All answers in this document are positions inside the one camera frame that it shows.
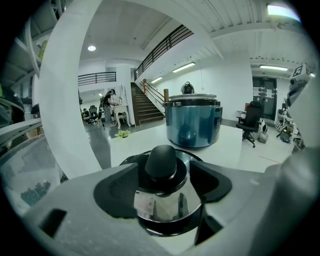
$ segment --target rice cooker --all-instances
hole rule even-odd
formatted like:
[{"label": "rice cooker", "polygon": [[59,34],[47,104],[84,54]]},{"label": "rice cooker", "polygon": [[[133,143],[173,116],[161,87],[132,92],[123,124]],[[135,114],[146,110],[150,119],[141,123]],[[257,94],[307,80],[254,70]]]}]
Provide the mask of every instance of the rice cooker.
[{"label": "rice cooker", "polygon": [[169,141],[187,148],[203,148],[219,138],[222,107],[213,94],[171,96],[165,108]]}]

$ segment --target staircase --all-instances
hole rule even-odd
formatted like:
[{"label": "staircase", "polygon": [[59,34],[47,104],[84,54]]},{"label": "staircase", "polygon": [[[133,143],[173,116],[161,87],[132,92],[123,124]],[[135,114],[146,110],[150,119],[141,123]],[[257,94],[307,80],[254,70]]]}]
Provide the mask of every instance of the staircase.
[{"label": "staircase", "polygon": [[157,107],[134,82],[131,83],[131,86],[135,87],[135,102],[140,124],[159,121],[165,118],[159,109],[157,109]]}]

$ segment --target doorway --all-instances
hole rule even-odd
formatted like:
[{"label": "doorway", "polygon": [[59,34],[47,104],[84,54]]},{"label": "doorway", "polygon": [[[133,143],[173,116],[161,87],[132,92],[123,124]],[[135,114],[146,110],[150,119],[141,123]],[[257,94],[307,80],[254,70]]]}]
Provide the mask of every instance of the doorway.
[{"label": "doorway", "polygon": [[263,109],[263,117],[275,120],[277,110],[277,79],[253,77],[253,101],[260,102]]}]

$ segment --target black office chair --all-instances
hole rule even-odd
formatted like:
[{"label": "black office chair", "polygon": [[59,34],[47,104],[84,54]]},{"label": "black office chair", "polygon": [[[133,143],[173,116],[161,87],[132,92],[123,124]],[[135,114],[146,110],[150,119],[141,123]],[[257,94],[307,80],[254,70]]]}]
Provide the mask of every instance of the black office chair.
[{"label": "black office chair", "polygon": [[95,105],[90,106],[89,108],[89,112],[90,112],[90,119],[92,120],[92,123],[96,123],[96,119],[98,118],[98,114],[97,114],[97,108],[95,107]]},{"label": "black office chair", "polygon": [[245,119],[239,118],[239,123],[235,126],[243,130],[242,140],[248,140],[255,148],[255,139],[250,133],[256,133],[259,130],[259,121],[263,115],[263,109],[260,102],[251,101],[250,106],[246,108]]}]

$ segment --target black metal railing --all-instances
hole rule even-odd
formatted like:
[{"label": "black metal railing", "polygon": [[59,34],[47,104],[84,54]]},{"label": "black metal railing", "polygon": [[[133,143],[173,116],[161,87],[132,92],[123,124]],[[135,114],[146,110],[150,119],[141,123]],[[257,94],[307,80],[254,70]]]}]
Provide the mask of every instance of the black metal railing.
[{"label": "black metal railing", "polygon": [[83,74],[78,76],[78,86],[96,84],[101,82],[116,82],[116,72],[100,72],[92,74]]},{"label": "black metal railing", "polygon": [[136,78],[138,78],[153,62],[156,61],[161,55],[163,55],[170,48],[175,46],[177,43],[191,36],[193,32],[185,27],[180,25],[174,31],[172,31],[166,38],[164,38],[142,61],[135,71]]},{"label": "black metal railing", "polygon": [[140,89],[142,89],[145,95],[147,95],[147,92],[148,92],[148,94],[154,97],[154,99],[161,105],[162,103],[165,102],[165,97],[160,92],[158,92],[158,90],[155,89],[151,84],[147,82],[145,84],[143,82],[140,82],[140,85],[141,85]]}]

